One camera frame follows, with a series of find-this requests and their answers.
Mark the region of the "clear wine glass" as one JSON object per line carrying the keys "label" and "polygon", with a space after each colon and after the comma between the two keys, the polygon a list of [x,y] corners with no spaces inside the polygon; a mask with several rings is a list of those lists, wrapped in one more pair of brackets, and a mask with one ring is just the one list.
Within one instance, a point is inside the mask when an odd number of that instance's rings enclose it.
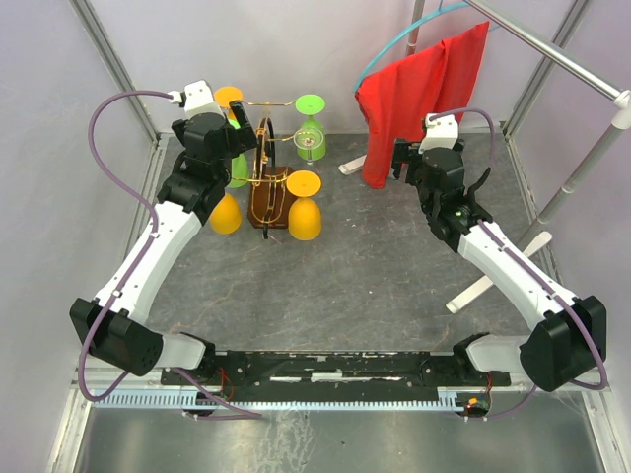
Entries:
{"label": "clear wine glass", "polygon": [[301,128],[293,137],[297,153],[308,165],[322,159],[326,153],[324,134],[317,128]]}

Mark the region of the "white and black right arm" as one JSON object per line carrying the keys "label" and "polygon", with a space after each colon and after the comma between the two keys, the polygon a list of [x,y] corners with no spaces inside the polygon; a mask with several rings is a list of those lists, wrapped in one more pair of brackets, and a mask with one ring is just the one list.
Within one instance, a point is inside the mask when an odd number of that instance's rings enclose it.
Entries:
{"label": "white and black right arm", "polygon": [[[392,173],[417,190],[421,210],[433,235],[472,263],[518,310],[527,337],[481,335],[451,361],[453,377],[472,385],[486,372],[525,374],[552,392],[566,383],[592,390],[607,385],[606,308],[594,296],[579,298],[546,275],[503,233],[477,202],[475,193],[488,176],[464,183],[462,140],[429,150],[418,142],[394,143]],[[597,370],[599,380],[580,379]]]}

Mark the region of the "green plastic goblet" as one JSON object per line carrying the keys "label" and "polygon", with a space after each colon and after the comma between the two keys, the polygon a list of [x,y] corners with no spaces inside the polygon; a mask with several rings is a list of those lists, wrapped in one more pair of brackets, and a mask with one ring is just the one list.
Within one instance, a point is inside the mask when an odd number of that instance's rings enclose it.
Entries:
{"label": "green plastic goblet", "polygon": [[325,109],[324,98],[316,94],[302,95],[296,100],[295,107],[298,113],[307,118],[301,128],[317,128],[324,134],[325,137],[322,125],[316,121],[316,116]]}
{"label": "green plastic goblet", "polygon": [[247,184],[249,178],[249,170],[247,159],[244,154],[239,154],[232,158],[231,181],[229,188],[239,188]]}

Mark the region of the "orange plastic goblet front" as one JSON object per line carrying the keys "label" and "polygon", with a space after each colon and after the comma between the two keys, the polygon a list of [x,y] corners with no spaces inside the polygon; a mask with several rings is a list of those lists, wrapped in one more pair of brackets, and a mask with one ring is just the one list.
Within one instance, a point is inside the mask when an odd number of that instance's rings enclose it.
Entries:
{"label": "orange plastic goblet front", "polygon": [[287,189],[296,197],[288,215],[291,236],[300,241],[313,240],[321,232],[321,211],[313,197],[321,189],[321,179],[313,171],[297,170],[287,179]]}

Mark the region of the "green plastic goblet front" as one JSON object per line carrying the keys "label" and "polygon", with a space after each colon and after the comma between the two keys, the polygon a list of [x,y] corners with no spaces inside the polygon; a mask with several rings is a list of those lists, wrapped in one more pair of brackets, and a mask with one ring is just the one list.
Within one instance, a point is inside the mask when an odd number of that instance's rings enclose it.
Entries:
{"label": "green plastic goblet front", "polygon": [[307,118],[301,128],[317,128],[324,134],[325,137],[322,125],[316,121],[316,116],[325,109],[324,98],[316,94],[302,95],[296,100],[295,107],[298,113]]}

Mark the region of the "gold wire glass rack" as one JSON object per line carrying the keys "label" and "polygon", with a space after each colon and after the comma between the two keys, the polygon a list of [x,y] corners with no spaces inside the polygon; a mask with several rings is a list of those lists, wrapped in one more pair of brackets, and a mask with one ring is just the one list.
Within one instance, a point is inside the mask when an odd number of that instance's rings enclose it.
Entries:
{"label": "gold wire glass rack", "polygon": [[287,189],[287,179],[294,172],[289,167],[276,164],[276,144],[293,141],[293,135],[285,138],[275,136],[271,119],[271,109],[278,106],[289,106],[290,102],[250,102],[244,104],[259,106],[262,113],[256,135],[258,144],[254,148],[252,173],[247,179],[250,184],[247,218],[251,225],[261,231],[265,240],[270,237],[271,230],[287,230],[288,215],[291,205],[296,200]]}

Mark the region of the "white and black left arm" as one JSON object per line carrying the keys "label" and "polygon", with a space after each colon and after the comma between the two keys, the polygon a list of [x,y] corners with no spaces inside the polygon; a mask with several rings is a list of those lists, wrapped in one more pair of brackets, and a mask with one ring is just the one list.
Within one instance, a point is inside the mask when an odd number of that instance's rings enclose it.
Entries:
{"label": "white and black left arm", "polygon": [[149,208],[147,228],[110,281],[91,300],[78,299],[70,308],[83,343],[82,360],[93,356],[137,376],[154,368],[181,368],[196,384],[215,378],[213,344],[182,333],[162,334],[145,322],[178,256],[224,198],[233,158],[257,145],[242,103],[231,101],[230,110],[237,127],[222,111],[175,122],[184,151]]}

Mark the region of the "orange plastic goblet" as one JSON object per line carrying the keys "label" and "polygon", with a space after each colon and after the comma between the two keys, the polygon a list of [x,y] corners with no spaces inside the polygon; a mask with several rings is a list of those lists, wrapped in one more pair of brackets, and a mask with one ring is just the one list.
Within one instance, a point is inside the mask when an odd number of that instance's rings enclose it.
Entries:
{"label": "orange plastic goblet", "polygon": [[313,240],[321,232],[321,211],[313,197],[321,189],[321,179],[313,171],[297,170],[287,179],[287,189],[296,197],[288,215],[291,236],[300,241]]}
{"label": "orange plastic goblet", "polygon": [[208,221],[217,234],[228,235],[235,232],[242,223],[242,214],[236,198],[226,193],[210,214]]}
{"label": "orange plastic goblet", "polygon": [[236,121],[236,117],[230,108],[231,101],[241,101],[243,92],[235,86],[223,86],[214,92],[216,104],[227,113],[228,119]]}

